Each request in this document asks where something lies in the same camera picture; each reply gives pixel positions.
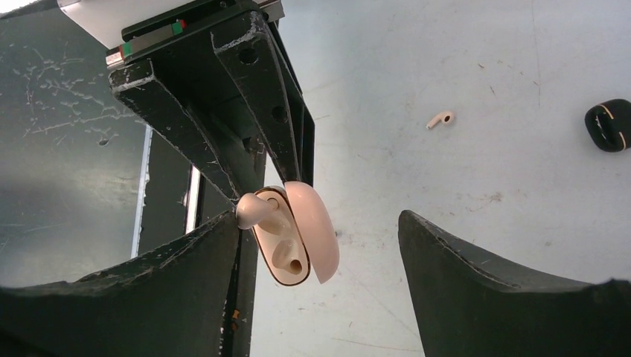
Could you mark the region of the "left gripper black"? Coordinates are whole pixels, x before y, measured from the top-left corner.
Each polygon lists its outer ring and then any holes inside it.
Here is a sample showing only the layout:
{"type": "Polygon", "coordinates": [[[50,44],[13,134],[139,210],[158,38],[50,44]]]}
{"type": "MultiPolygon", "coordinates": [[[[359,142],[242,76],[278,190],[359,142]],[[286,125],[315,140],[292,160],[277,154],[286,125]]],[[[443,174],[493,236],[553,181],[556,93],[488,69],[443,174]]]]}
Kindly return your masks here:
{"type": "Polygon", "coordinates": [[[232,129],[257,128],[282,181],[314,182],[315,123],[279,36],[254,1],[193,1],[125,28],[114,97],[236,203],[263,186],[232,129]]]}

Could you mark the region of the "black earbud charging case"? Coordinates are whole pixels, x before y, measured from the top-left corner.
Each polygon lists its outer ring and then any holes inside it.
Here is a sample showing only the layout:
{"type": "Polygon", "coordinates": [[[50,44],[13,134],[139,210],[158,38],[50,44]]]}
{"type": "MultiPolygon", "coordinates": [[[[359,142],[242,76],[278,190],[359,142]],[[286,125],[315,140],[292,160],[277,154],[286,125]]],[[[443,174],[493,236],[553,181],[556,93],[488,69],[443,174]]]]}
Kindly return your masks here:
{"type": "Polygon", "coordinates": [[[630,102],[613,99],[593,106],[584,122],[590,138],[604,152],[630,148],[630,102]]]}

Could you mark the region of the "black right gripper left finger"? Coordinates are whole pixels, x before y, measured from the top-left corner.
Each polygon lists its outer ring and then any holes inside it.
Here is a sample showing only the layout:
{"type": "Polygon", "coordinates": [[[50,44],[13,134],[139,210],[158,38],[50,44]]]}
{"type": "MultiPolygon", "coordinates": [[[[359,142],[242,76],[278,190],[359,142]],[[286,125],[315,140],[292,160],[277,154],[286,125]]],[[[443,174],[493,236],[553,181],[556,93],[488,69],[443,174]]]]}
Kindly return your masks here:
{"type": "Polygon", "coordinates": [[[228,210],[73,283],[1,289],[3,356],[217,356],[240,232],[228,210]]]}

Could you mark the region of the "pink earbud with blue light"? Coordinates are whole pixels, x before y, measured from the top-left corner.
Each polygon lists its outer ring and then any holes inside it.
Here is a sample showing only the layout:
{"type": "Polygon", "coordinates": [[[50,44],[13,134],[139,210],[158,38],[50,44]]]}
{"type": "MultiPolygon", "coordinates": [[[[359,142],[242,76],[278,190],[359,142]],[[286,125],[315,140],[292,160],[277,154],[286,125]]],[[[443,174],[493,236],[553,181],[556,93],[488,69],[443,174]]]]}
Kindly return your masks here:
{"type": "Polygon", "coordinates": [[[455,115],[453,112],[451,111],[444,111],[444,112],[440,112],[438,114],[436,114],[427,124],[426,124],[426,128],[427,129],[432,129],[434,128],[436,125],[438,125],[439,123],[443,123],[443,124],[448,124],[451,123],[453,121],[453,119],[455,118],[455,115]]]}

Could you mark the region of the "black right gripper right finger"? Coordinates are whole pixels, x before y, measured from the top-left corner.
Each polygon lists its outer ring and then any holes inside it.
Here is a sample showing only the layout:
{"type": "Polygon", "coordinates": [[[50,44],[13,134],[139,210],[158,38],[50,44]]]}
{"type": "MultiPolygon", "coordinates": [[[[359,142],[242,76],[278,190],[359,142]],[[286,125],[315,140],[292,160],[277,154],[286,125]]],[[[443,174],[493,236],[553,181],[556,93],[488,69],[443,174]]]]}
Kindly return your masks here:
{"type": "Polygon", "coordinates": [[[417,213],[400,254],[427,356],[628,356],[630,282],[586,283],[514,263],[417,213]]]}

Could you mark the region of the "pink earbud charging case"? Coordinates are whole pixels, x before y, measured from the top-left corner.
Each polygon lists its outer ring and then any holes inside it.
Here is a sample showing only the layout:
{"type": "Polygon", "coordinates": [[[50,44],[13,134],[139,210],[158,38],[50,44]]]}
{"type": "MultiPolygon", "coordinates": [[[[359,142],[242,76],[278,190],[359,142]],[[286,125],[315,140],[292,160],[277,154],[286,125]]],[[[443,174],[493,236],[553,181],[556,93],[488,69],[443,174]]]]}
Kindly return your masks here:
{"type": "Polygon", "coordinates": [[[270,274],[282,286],[297,286],[313,275],[320,284],[337,272],[339,244],[329,212],[312,186],[288,181],[255,193],[275,206],[253,226],[270,274]]]}

